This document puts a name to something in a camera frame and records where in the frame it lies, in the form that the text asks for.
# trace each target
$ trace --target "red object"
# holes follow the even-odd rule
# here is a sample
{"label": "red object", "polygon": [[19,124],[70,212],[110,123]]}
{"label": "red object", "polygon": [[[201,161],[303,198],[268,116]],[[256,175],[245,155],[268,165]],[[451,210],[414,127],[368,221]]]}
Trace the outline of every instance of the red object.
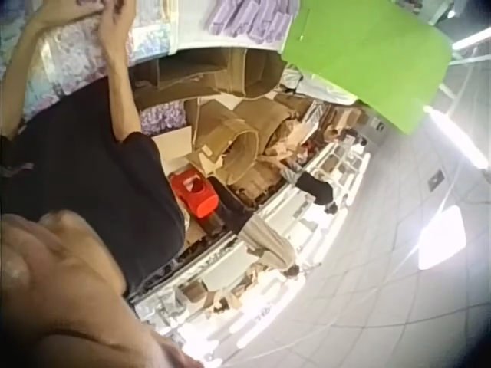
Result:
{"label": "red object", "polygon": [[219,198],[210,182],[191,168],[170,177],[170,186],[177,197],[198,218],[202,219],[218,207]]}

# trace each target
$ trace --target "black t-shirt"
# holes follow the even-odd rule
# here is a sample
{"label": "black t-shirt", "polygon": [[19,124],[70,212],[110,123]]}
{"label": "black t-shirt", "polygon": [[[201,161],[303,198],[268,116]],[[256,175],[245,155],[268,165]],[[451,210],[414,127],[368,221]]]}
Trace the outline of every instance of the black t-shirt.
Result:
{"label": "black t-shirt", "polygon": [[334,200],[334,190],[328,182],[322,182],[304,171],[295,185],[303,192],[315,197],[316,205],[328,205]]}
{"label": "black t-shirt", "polygon": [[[112,131],[107,79],[79,90],[2,137],[2,212],[38,221],[70,210],[102,238],[135,292],[183,247],[184,220],[151,138]],[[31,169],[15,173],[24,164]]]}

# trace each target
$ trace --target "green paper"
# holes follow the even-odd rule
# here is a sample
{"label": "green paper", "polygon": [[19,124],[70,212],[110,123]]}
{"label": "green paper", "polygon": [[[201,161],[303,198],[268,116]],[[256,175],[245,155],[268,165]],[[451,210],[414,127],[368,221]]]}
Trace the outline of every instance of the green paper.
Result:
{"label": "green paper", "polygon": [[410,134],[451,60],[443,34],[389,0],[302,0],[282,57]]}

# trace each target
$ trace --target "shopper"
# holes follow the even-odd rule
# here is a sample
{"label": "shopper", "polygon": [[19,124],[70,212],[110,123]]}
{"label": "shopper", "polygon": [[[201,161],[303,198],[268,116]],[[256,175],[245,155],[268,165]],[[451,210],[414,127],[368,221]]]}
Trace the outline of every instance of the shopper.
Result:
{"label": "shopper", "polygon": [[334,201],[334,190],[328,182],[316,179],[312,174],[303,170],[293,159],[285,159],[287,165],[281,161],[279,156],[260,156],[259,160],[270,163],[279,168],[283,178],[299,188],[301,191],[311,196],[314,204],[325,207],[325,213],[335,215],[338,212],[338,205]]}
{"label": "shopper", "polygon": [[[38,222],[40,235],[87,260],[118,296],[131,297],[184,241],[183,215],[157,146],[140,132],[130,88],[126,41],[136,0],[118,2],[118,9],[104,0],[99,39],[108,78],[40,112],[18,133],[29,65],[44,31],[101,10],[77,3],[43,1],[2,81],[2,213]],[[84,278],[64,282],[78,288]]]}
{"label": "shopper", "polygon": [[110,256],[84,246],[2,216],[0,366],[203,368],[137,319],[115,290]]}
{"label": "shopper", "polygon": [[290,242],[259,215],[245,209],[217,178],[212,176],[208,180],[220,198],[217,215],[239,240],[245,242],[248,253],[259,258],[256,263],[280,270],[286,277],[296,277],[300,267],[295,263],[296,253]]}

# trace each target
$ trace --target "white shelf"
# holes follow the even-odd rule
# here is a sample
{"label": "white shelf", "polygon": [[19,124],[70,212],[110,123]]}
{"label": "white shelf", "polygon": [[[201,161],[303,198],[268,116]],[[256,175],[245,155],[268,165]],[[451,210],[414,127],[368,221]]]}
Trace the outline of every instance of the white shelf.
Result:
{"label": "white shelf", "polygon": [[206,30],[206,23],[218,0],[179,0],[179,35],[177,49],[188,48],[258,48],[283,50],[285,40],[256,44],[245,35],[237,38],[224,34],[215,36]]}

